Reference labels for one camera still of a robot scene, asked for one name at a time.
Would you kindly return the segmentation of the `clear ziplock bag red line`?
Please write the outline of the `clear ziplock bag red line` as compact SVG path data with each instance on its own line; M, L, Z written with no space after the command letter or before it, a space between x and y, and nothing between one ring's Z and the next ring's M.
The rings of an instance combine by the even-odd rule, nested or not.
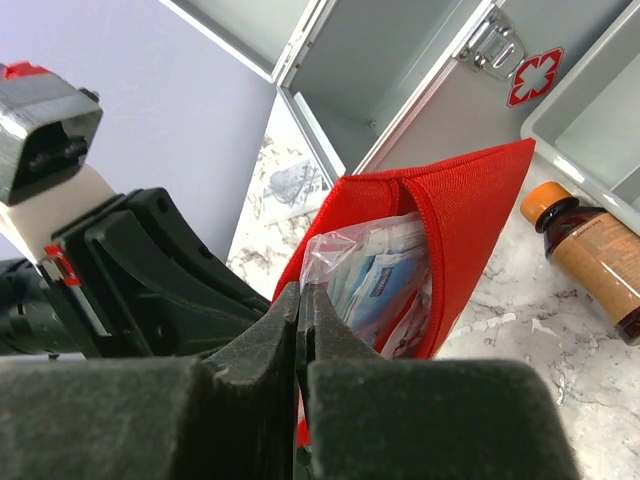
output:
M375 229L374 222L364 222L313 236L304 247L300 286L327 284L336 278Z

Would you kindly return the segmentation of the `red first aid kit pouch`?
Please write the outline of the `red first aid kit pouch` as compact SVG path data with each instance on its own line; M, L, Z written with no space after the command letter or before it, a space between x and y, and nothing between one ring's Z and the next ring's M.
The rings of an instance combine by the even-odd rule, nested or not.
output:
M299 426L317 453L438 436L428 362L468 303L529 170L531 139L339 179L277 284L304 323Z

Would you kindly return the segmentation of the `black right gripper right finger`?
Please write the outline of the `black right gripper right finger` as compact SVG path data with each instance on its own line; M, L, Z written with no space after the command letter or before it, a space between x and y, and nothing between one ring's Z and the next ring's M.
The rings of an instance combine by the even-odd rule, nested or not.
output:
M303 399L317 479L576 479L550 392L509 360L385 360L303 290Z

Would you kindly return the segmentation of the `light blue printed sachet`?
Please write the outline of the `light blue printed sachet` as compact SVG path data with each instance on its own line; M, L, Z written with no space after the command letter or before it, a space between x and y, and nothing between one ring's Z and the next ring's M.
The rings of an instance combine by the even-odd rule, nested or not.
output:
M354 258L328 283L338 317L368 345L426 273L426 233L417 213L386 217Z

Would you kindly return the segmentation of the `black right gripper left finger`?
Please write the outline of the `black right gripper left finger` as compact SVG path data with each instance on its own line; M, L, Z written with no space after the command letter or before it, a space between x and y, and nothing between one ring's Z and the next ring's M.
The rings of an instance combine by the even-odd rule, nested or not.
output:
M1 366L5 479L290 479L300 289L206 360Z

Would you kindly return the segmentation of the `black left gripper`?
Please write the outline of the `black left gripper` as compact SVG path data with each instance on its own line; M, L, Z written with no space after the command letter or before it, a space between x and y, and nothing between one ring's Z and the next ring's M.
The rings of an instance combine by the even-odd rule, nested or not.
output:
M1 263L1 354L187 356L269 309L199 240L163 188L135 190L54 233L39 265Z

